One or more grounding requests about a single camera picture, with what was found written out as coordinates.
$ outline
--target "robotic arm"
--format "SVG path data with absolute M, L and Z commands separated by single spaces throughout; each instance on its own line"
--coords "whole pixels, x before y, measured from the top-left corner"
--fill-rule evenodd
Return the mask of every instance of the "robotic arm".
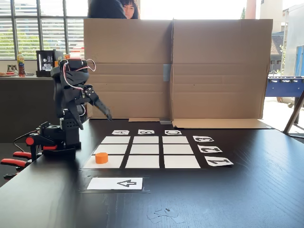
M 45 122 L 35 131 L 24 135 L 27 136 L 26 144 L 30 146 L 32 161 L 36 160 L 39 146 L 42 149 L 39 154 L 75 158 L 76 150 L 81 148 L 79 128 L 83 130 L 80 114 L 83 112 L 81 106 L 84 103 L 89 102 L 96 106 L 108 120 L 112 120 L 110 110 L 99 99 L 92 85 L 85 85 L 89 78 L 88 69 L 91 68 L 87 61 L 69 59 L 61 61 L 59 67 L 51 71 L 55 83 L 56 114 L 60 118 L 60 125 Z
M 63 118 L 64 110 L 67 109 L 81 130 L 83 126 L 79 110 L 82 110 L 80 106 L 84 103 L 96 106 L 108 120 L 112 120 L 110 110 L 99 99 L 92 85 L 85 85 L 89 79 L 88 69 L 91 68 L 87 65 L 87 61 L 70 59 L 61 61 L 60 66 L 51 71 L 55 83 L 54 100 L 57 117 Z

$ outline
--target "woman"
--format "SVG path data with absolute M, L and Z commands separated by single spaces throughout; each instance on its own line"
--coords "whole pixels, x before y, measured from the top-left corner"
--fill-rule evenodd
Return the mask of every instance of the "woman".
M 88 18 L 126 19 L 126 16 L 119 0 L 91 0 L 89 2 Z
M 140 19 L 137 0 L 120 0 L 127 19 Z

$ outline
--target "cardboard backdrop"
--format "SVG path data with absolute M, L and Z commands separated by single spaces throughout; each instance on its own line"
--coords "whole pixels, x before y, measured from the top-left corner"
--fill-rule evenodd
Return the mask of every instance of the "cardboard backdrop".
M 85 19 L 84 31 L 88 83 L 114 118 L 262 117 L 272 20 Z

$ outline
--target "orange game piece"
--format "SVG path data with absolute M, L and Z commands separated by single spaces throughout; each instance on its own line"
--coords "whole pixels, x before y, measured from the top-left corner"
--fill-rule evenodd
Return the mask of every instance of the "orange game piece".
M 108 160 L 108 154 L 107 153 L 97 153 L 95 154 L 95 161 L 97 164 L 105 164 Z

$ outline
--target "window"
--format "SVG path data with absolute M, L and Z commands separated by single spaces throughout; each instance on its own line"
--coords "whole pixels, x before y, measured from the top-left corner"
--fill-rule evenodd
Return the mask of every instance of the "window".
M 68 44 L 71 57 L 85 57 L 84 48 L 84 20 L 68 19 Z
M 0 19 L 0 60 L 15 59 L 11 19 Z
M 41 49 L 84 58 L 87 11 L 87 0 L 0 0 L 0 60 L 35 60 Z

